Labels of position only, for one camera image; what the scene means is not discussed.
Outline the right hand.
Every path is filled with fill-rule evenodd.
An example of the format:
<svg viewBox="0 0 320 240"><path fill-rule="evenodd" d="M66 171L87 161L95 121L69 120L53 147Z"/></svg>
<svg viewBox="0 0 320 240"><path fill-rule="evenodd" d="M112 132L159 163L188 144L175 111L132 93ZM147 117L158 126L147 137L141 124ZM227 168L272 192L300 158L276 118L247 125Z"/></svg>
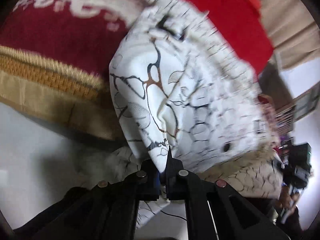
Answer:
<svg viewBox="0 0 320 240"><path fill-rule="evenodd" d="M292 193L289 186L282 186L279 199L276 201L276 209L284 211L284 216L288 218L295 212L299 198L299 191Z"/></svg>

